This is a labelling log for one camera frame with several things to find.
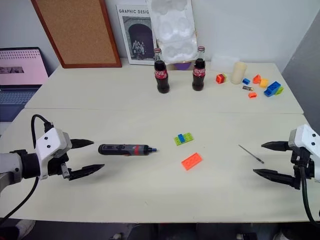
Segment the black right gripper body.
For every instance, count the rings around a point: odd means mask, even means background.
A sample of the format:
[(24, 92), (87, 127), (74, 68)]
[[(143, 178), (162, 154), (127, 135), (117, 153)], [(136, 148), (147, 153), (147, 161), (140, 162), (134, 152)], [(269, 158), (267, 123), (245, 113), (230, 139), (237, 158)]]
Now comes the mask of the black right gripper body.
[(315, 163), (311, 159), (311, 153), (304, 147), (292, 147), (291, 163), (293, 164), (294, 177), (293, 187), (300, 190), (301, 173), (300, 167), (304, 167), (304, 175), (306, 179), (315, 177)]

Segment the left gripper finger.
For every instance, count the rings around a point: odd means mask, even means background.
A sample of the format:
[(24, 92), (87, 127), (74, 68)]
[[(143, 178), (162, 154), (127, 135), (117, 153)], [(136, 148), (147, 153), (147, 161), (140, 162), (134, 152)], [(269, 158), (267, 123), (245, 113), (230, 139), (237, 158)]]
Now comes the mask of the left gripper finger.
[(89, 176), (89, 175), (95, 173), (96, 171), (100, 170), (104, 166), (105, 166), (104, 164), (93, 164), (93, 165), (84, 166), (81, 169), (75, 170), (75, 171), (72, 171), (69, 168), (68, 169), (69, 170), (68, 180), (72, 181), (72, 180), (76, 180), (76, 179), (80, 179), (80, 178)]
[(88, 139), (71, 139), (71, 149), (83, 148), (89, 145), (93, 145), (94, 142)]

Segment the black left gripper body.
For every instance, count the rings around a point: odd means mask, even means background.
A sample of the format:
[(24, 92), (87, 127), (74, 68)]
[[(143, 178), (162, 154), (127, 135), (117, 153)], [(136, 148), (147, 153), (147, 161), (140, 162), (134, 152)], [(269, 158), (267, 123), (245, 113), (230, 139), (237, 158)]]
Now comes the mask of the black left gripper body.
[(68, 168), (66, 165), (66, 162), (68, 161), (69, 157), (67, 153), (63, 154), (61, 157), (52, 158), (48, 162), (48, 175), (62, 175), (64, 179), (68, 179), (69, 181), (74, 180), (72, 169)]

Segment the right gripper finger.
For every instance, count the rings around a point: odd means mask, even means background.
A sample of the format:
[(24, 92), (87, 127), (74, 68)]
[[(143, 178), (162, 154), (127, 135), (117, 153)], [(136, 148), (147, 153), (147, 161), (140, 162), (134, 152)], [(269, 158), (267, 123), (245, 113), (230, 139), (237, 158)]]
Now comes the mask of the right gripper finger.
[(291, 151), (291, 147), (287, 141), (270, 141), (263, 143), (261, 145), (262, 148), (266, 148), (273, 151), (286, 152)]
[(295, 178), (293, 176), (278, 173), (277, 171), (270, 169), (253, 169), (253, 172), (271, 182), (288, 185), (293, 188), (295, 187)]

